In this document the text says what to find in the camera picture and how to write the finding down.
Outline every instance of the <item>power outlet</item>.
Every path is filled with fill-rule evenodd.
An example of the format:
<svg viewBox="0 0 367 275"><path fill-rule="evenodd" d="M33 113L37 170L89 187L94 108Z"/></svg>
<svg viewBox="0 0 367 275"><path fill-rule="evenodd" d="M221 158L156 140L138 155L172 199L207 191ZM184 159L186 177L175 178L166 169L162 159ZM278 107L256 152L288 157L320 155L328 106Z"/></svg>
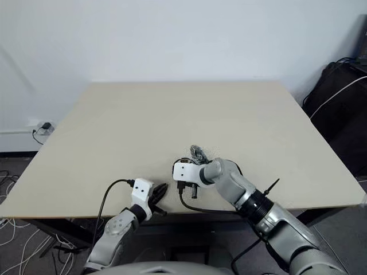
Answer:
<svg viewBox="0 0 367 275"><path fill-rule="evenodd" d="M51 124L51 126L50 126L50 128L48 128L48 129L43 129L42 128L42 126L45 124L45 123L50 123ZM51 135L52 134L52 132L55 130L55 123L54 122L52 122L52 121L40 121L38 124L37 124L37 129L39 129L38 130L38 132L37 132L37 134L38 135L40 135L40 136L49 136L49 135Z"/></svg>

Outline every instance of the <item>white wall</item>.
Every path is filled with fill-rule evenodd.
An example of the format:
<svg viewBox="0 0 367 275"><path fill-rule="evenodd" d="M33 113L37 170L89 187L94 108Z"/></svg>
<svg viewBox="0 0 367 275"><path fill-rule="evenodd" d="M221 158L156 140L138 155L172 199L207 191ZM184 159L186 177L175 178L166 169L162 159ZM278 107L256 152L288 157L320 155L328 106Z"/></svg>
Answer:
<svg viewBox="0 0 367 275"><path fill-rule="evenodd" d="M0 0L0 132L59 122L91 81L277 79L298 102L366 0ZM0 152L37 150L0 135Z"/></svg>

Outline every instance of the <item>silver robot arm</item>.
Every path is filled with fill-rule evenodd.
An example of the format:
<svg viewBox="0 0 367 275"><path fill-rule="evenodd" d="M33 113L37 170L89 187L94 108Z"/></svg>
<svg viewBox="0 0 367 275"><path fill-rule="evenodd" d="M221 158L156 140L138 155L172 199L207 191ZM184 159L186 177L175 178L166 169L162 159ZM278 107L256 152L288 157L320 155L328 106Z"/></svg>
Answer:
<svg viewBox="0 0 367 275"><path fill-rule="evenodd" d="M319 250L318 240L303 223L257 190L234 162L217 158L200 166L185 163L182 170L176 172L176 178L174 171L176 180L180 177L187 180L187 173L201 187L214 185L219 194L249 220L266 242L270 254L290 275L347 274L336 260Z"/></svg>
<svg viewBox="0 0 367 275"><path fill-rule="evenodd" d="M152 212L166 214L156 203L167 191L167 184L160 184L153 193L153 183L145 179L136 179L132 187L131 207L111 218L104 227L102 237L95 246L84 265L83 274L110 268L118 264L133 232L143 221L152 217Z"/></svg>

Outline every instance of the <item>black bag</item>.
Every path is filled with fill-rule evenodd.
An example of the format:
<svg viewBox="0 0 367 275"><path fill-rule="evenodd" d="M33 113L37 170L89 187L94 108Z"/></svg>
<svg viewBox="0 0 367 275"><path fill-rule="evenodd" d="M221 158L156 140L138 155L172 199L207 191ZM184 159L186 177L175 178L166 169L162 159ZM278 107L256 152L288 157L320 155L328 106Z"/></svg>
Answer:
<svg viewBox="0 0 367 275"><path fill-rule="evenodd" d="M352 81L366 74L352 65L330 63L303 105L311 117L317 108ZM367 79L346 88L311 119L354 176L367 175Z"/></svg>

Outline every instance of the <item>beige table surface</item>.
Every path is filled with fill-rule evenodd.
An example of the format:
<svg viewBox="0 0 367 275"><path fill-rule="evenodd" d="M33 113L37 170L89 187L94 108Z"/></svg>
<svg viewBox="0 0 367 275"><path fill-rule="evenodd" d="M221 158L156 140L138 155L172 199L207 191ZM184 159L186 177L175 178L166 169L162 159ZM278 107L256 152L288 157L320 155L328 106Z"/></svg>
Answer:
<svg viewBox="0 0 367 275"><path fill-rule="evenodd" d="M3 217L93 217L111 182L146 178L170 184L161 207L188 212L171 172L192 144L210 158L235 161L270 198L288 209L357 205L362 188L276 82L92 84L58 125L0 205ZM232 209L215 188L194 206ZM115 186L104 215L131 202Z"/></svg>

